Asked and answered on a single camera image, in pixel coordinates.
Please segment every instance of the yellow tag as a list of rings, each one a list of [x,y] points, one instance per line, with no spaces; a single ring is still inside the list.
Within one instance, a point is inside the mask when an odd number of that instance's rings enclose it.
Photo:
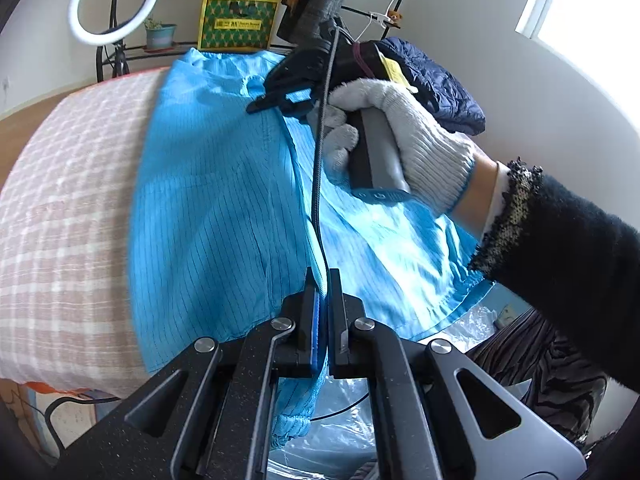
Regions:
[[[262,20],[216,18],[213,28],[221,28],[223,30],[260,30],[262,28]]]
[[[404,77],[404,74],[402,73],[402,69],[400,68],[400,65],[396,60],[384,57],[382,54],[380,54],[380,58],[381,58],[382,64],[386,68],[386,74],[389,76],[389,79],[391,81],[395,83],[400,83],[402,86],[406,86],[407,88],[412,88],[412,86]]]

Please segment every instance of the wooden floor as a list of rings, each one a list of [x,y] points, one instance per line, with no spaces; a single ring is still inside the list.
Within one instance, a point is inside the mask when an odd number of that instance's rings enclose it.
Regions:
[[[18,155],[53,108],[76,90],[64,92],[31,105],[0,121],[0,189]]]

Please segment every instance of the black sleeve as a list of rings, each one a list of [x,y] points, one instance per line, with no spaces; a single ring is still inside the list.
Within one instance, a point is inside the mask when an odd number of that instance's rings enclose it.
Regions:
[[[512,162],[505,206],[473,257],[605,373],[640,392],[640,235],[539,168]]]

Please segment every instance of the white ring light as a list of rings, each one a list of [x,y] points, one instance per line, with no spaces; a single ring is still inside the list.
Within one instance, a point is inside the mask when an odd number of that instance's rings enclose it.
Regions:
[[[79,41],[93,46],[103,46],[110,43],[116,43],[142,25],[142,22],[144,22],[145,18],[151,13],[155,4],[156,0],[145,0],[145,3],[140,7],[138,13],[118,30],[107,32],[105,34],[92,34],[84,30],[84,27],[80,25],[80,20],[78,18],[80,0],[71,0],[69,2],[68,14],[71,32]]]

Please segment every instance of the glove cuff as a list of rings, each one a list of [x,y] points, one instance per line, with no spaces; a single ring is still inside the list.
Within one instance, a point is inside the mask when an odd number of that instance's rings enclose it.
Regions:
[[[414,139],[409,157],[403,157],[407,183],[434,217],[450,213],[471,180],[474,148],[462,134]]]

